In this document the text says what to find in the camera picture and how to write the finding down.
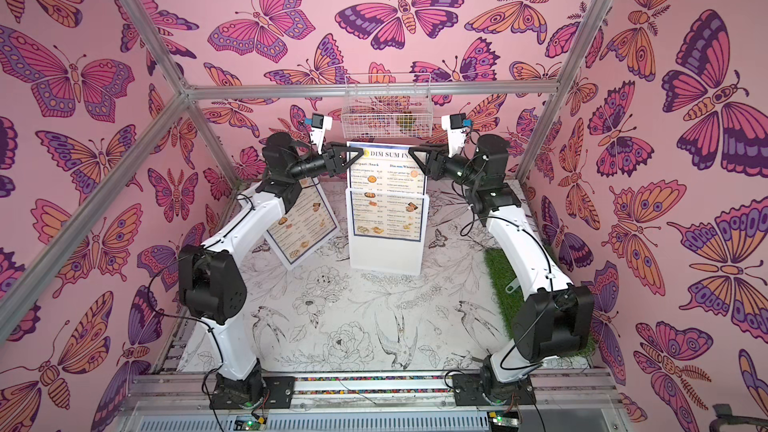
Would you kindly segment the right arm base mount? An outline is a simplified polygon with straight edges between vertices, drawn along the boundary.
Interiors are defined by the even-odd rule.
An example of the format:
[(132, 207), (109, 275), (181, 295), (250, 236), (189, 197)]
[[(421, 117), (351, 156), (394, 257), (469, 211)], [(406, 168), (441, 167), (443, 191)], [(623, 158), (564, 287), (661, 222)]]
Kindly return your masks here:
[(501, 383), (481, 374), (450, 373), (446, 384), (457, 406), (535, 405), (537, 399), (529, 378)]

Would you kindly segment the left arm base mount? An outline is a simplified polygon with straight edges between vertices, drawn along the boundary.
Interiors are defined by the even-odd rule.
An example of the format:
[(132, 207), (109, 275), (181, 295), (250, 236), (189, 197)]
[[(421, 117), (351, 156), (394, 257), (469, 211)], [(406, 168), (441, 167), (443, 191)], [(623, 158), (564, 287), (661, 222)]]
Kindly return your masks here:
[(293, 376), (258, 376), (235, 381), (217, 374), (210, 408), (216, 411), (262, 407), (267, 410), (288, 409), (292, 402), (295, 382), (296, 378)]

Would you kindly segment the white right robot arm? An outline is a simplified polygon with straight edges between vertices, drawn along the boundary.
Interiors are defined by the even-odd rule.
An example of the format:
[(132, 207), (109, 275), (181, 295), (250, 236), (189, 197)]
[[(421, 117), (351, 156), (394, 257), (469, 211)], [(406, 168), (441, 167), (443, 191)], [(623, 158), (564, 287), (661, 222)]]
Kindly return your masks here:
[(505, 253), (524, 302), (515, 315), (512, 338), (487, 356), (480, 371), (485, 399), (491, 404), (530, 396), (529, 375), (544, 360), (583, 351), (589, 342), (594, 297), (576, 286), (551, 258), (528, 223), (522, 202), (505, 180), (508, 143), (484, 134), (467, 158), (458, 145), (424, 145), (409, 150), (430, 179), (459, 186), (474, 214)]

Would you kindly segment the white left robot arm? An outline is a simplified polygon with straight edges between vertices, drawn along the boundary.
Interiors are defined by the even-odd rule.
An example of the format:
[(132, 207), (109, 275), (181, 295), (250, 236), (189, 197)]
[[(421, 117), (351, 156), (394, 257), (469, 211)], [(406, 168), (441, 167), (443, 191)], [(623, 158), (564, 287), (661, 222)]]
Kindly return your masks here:
[(253, 409), (266, 402), (266, 384), (243, 312), (247, 286), (240, 266), (247, 253), (293, 208), (307, 188), (305, 180), (340, 175), (363, 155), (361, 147), (330, 142), (315, 150), (288, 133), (272, 134), (262, 149), (265, 175), (238, 199), (241, 211), (201, 245), (179, 252), (180, 303), (209, 334), (220, 358), (212, 368), (215, 388), (203, 388), (212, 408)]

